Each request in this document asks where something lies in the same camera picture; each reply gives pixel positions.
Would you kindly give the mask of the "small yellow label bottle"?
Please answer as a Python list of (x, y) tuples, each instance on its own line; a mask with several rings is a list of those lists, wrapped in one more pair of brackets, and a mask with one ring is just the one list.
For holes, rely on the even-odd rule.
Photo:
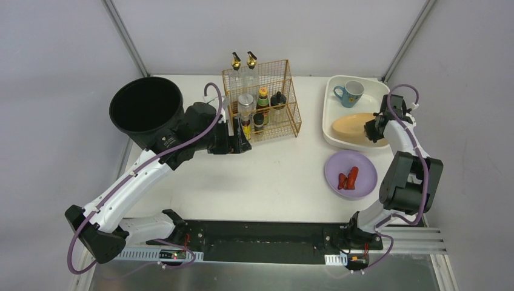
[(242, 125), (242, 131), (243, 131), (246, 139), (248, 141), (251, 140), (251, 137), (252, 137), (252, 134), (251, 134), (252, 124), (251, 124), (251, 121), (250, 120), (242, 120), (241, 121), (241, 125)]

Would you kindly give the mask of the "yellow plate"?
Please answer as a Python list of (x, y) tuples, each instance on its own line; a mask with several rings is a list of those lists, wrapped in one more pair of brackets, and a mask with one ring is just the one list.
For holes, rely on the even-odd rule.
[(342, 116), (332, 123), (329, 133), (339, 141), (365, 147), (384, 147), (389, 143), (386, 139), (380, 139), (374, 143), (365, 136), (364, 124), (374, 119), (372, 113), (357, 113)]

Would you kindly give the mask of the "small black cap jar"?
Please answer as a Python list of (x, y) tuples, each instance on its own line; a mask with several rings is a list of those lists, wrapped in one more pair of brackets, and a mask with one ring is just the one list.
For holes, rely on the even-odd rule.
[(253, 132), (259, 135), (264, 130), (264, 115), (262, 113), (256, 113), (253, 116)]

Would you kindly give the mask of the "yellow cap green bottle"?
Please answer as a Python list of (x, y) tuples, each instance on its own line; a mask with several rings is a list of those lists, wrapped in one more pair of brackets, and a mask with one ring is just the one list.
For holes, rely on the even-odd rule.
[(266, 87), (261, 87), (258, 90), (258, 99), (256, 104), (256, 112), (261, 113), (264, 117), (264, 124), (269, 123), (270, 113), (270, 102), (269, 102), (269, 90)]

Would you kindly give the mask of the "silver lid spice jar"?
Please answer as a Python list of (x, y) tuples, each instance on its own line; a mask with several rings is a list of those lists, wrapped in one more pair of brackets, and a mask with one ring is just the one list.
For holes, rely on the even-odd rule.
[(243, 93), (238, 96), (237, 102), (242, 125), (247, 126), (251, 123), (250, 115), (253, 111), (254, 97), (249, 93)]

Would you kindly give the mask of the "blue white mug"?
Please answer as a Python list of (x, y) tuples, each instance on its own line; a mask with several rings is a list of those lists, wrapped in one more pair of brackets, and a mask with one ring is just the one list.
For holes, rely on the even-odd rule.
[(363, 95), (364, 86), (358, 81), (348, 81), (344, 86), (335, 86), (333, 93), (343, 107), (352, 108)]

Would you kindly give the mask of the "purple plate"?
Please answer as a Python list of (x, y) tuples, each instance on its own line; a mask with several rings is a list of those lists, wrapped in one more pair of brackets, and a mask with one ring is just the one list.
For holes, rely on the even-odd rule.
[[(352, 167), (359, 168), (355, 190), (338, 190), (338, 175), (348, 175)], [(350, 200), (359, 200), (370, 195), (378, 182), (378, 174), (371, 160), (352, 150), (342, 150), (333, 154), (325, 162), (324, 176), (327, 184), (337, 195)]]

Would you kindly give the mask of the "black lid glass jar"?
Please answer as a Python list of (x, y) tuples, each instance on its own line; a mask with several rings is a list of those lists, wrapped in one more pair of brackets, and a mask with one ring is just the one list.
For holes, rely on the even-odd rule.
[(277, 91), (270, 98), (272, 122), (275, 125), (282, 123), (285, 119), (285, 104), (286, 104), (286, 102), (287, 102), (287, 98), (280, 91)]

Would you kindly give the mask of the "glass bottle with brown sauce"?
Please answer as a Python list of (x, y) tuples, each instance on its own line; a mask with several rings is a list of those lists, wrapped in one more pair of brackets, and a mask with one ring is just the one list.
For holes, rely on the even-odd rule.
[(240, 94), (240, 90), (243, 87), (243, 79), (240, 71), (241, 68), (241, 58), (237, 55), (236, 52), (232, 52), (233, 59), (231, 61), (232, 70), (229, 71), (229, 89), (230, 89), (230, 99), (232, 112), (237, 114), (238, 112), (238, 102), (237, 97)]

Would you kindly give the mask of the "red sausage pieces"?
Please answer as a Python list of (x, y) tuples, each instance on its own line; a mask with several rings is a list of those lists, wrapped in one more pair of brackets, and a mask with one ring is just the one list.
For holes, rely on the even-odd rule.
[(338, 190), (355, 190), (359, 168), (352, 167), (348, 175), (340, 173), (338, 175)]

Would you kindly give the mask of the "glass oil bottle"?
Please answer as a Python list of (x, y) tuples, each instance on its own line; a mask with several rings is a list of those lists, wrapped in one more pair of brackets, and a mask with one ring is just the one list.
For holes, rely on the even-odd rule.
[(246, 93), (255, 95), (260, 86), (259, 73), (255, 69), (257, 65), (257, 57), (252, 51), (248, 51), (247, 54), (247, 70), (245, 71), (243, 84)]

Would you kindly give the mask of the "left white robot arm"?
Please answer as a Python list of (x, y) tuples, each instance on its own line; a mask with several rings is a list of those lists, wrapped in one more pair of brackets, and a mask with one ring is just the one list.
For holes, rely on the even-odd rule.
[(116, 258), (127, 244), (166, 239), (174, 232), (179, 217), (172, 210), (146, 218), (127, 218), (126, 213), (196, 152), (226, 155), (252, 148), (239, 118), (228, 122), (222, 108), (204, 102), (186, 109), (168, 107), (163, 113), (151, 110), (142, 121), (129, 117), (126, 106), (111, 109), (110, 114), (142, 152), (103, 194), (85, 206), (72, 205), (65, 211), (73, 242), (81, 242), (98, 264)]

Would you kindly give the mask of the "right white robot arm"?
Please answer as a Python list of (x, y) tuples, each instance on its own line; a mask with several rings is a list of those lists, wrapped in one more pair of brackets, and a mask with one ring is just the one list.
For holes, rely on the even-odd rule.
[(356, 212), (344, 230), (352, 244), (372, 243), (380, 230), (397, 219), (416, 225), (433, 203), (443, 163), (422, 148), (413, 129), (415, 120), (404, 98), (384, 95), (379, 112), (364, 125), (367, 139), (386, 139), (394, 155), (379, 187), (379, 198)]

